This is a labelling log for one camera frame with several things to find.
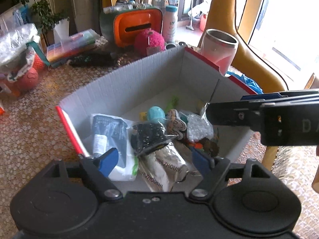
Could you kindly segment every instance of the white cardboard box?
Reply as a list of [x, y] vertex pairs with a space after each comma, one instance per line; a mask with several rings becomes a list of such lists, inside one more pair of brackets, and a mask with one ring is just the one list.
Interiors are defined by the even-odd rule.
[[[138, 121], [139, 113], [152, 106], [166, 108], [173, 95], [179, 97], [177, 110], [195, 111], [199, 100], [210, 100], [218, 80], [211, 102], [236, 101], [243, 95], [255, 94], [237, 78], [222, 77], [218, 67], [200, 54], [178, 47], [100, 77], [64, 98], [56, 109], [76, 152], [88, 156], [92, 152], [91, 114]], [[252, 132], [248, 127], [219, 126], [218, 129], [219, 156], [235, 161]]]

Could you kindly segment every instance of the metal screw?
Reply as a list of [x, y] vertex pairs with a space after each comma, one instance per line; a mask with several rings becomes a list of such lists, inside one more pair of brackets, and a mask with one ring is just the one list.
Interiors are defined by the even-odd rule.
[[104, 191], [104, 195], [109, 197], [109, 198], [117, 198], [118, 196], [121, 195], [121, 193], [118, 190], [110, 189], [110, 190]]
[[203, 189], [194, 189], [192, 191], [192, 195], [197, 198], [203, 198], [208, 195], [208, 192]]
[[143, 199], [142, 201], [143, 201], [143, 203], [145, 203], [145, 204], [150, 204], [150, 203], [151, 203], [151, 200], [150, 200], [150, 199]]
[[159, 197], [152, 197], [152, 201], [154, 201], [154, 202], [160, 201], [160, 198]]
[[239, 112], [238, 113], [238, 117], [239, 117], [240, 120], [244, 120], [245, 114], [243, 112]]
[[274, 106], [275, 103], [274, 102], [266, 102], [266, 103], [263, 103], [262, 104], [262, 107], [265, 107], [265, 106]]

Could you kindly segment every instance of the small bottle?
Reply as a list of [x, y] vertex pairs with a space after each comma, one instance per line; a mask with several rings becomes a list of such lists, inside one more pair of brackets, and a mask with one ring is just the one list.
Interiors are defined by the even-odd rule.
[[168, 5], [163, 17], [162, 36], [166, 43], [175, 43], [175, 33], [177, 30], [177, 6]]
[[109, 14], [112, 12], [120, 12], [124, 10], [133, 10], [133, 5], [131, 4], [122, 4], [122, 5], [115, 5], [115, 6], [110, 6], [110, 7], [105, 7], [103, 8], [103, 12], [105, 14]]

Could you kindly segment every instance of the patterned fabric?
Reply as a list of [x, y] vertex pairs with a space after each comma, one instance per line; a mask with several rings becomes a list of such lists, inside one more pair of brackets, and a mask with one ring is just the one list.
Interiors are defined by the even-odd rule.
[[[12, 197], [51, 160], [77, 160], [55, 106], [79, 87], [137, 59], [134, 53], [127, 53], [114, 67], [65, 65], [50, 69], [43, 73], [41, 83], [23, 98], [0, 98], [7, 112], [0, 116], [1, 239], [9, 239], [17, 232], [9, 210]], [[255, 133], [237, 162], [244, 163], [251, 157], [261, 161], [264, 152], [260, 135]]]
[[293, 231], [304, 239], [319, 237], [319, 194], [311, 187], [318, 165], [316, 147], [281, 147], [272, 168], [272, 173], [301, 202], [301, 214]]

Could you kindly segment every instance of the orange bucket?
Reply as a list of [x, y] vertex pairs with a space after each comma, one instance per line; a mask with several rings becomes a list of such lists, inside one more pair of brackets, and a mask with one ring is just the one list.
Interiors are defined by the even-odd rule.
[[200, 19], [200, 25], [199, 25], [199, 28], [201, 31], [205, 30], [206, 22], [207, 22], [207, 14], [203, 14]]

